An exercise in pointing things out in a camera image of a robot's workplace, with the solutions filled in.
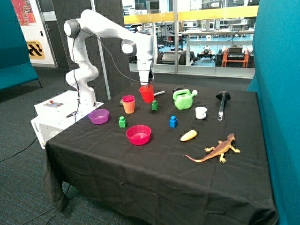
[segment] banana toy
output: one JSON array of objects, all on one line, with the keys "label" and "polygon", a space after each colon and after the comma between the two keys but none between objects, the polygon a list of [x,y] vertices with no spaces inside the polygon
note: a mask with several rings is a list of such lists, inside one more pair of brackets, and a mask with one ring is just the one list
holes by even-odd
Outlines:
[{"label": "banana toy", "polygon": [[185,141],[188,141],[188,140],[190,140],[190,139],[196,137],[196,135],[197,135],[197,132],[196,132],[196,131],[190,130],[190,131],[187,132],[185,135],[183,135],[183,136],[180,138],[180,140],[181,140],[182,142],[185,142]]}]

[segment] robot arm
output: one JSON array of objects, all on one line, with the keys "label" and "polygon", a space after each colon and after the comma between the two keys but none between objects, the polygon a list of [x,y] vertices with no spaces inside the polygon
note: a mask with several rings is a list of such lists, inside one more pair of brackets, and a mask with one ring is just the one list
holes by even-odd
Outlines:
[{"label": "robot arm", "polygon": [[77,38],[76,34],[79,35],[80,30],[101,38],[123,39],[121,49],[124,54],[137,57],[137,69],[141,84],[146,85],[149,82],[149,73],[153,67],[153,47],[150,33],[144,31],[132,33],[89,9],[82,12],[80,19],[66,21],[64,30],[72,39]]},{"label": "robot arm", "polygon": [[67,82],[80,92],[81,103],[96,102],[94,90],[87,86],[88,81],[98,77],[98,70],[89,61],[85,39],[97,35],[101,38],[123,39],[121,49],[126,56],[137,57],[141,85],[147,85],[152,79],[153,46],[151,35],[139,31],[132,33],[92,10],[84,10],[80,19],[71,19],[65,22],[64,31],[67,35],[68,48],[71,59],[79,65],[79,69],[70,71],[66,75]]}]

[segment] plastic lizard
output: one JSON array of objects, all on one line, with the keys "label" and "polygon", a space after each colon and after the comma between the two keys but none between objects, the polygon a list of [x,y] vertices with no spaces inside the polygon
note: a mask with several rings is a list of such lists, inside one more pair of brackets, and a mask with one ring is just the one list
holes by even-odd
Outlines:
[{"label": "plastic lizard", "polygon": [[196,159],[191,158],[188,155],[183,155],[183,156],[188,157],[189,159],[193,160],[194,162],[201,163],[201,162],[204,162],[204,161],[206,161],[210,158],[221,155],[220,162],[224,163],[224,162],[226,162],[226,159],[224,159],[224,153],[227,152],[229,149],[232,149],[235,153],[240,153],[240,150],[235,149],[231,145],[231,142],[233,140],[235,140],[234,134],[230,134],[227,138],[228,139],[224,142],[219,141],[219,145],[217,147],[211,147],[211,148],[204,149],[206,152],[211,151],[211,150],[213,150],[213,151],[210,154],[208,154],[207,156],[205,156],[203,159],[196,160]]}]

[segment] green block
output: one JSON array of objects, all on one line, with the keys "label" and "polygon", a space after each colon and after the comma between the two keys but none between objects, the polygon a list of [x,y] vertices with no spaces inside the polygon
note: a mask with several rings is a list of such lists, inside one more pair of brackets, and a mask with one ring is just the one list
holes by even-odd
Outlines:
[{"label": "green block", "polygon": [[152,102],[152,110],[157,110],[158,109],[158,102],[156,100],[154,100]]},{"label": "green block", "polygon": [[124,116],[120,116],[119,126],[120,128],[125,128],[127,126],[127,121]]}]

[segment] clear handle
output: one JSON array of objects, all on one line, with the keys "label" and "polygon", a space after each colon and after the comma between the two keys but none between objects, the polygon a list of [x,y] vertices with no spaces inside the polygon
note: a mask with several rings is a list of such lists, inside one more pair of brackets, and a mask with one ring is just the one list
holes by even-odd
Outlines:
[{"label": "clear handle", "polygon": [[218,114],[217,120],[222,120],[222,119],[223,119],[224,100],[225,100],[225,97],[223,96],[223,97],[222,97],[221,106],[220,106],[220,109],[219,109],[219,114]]}]

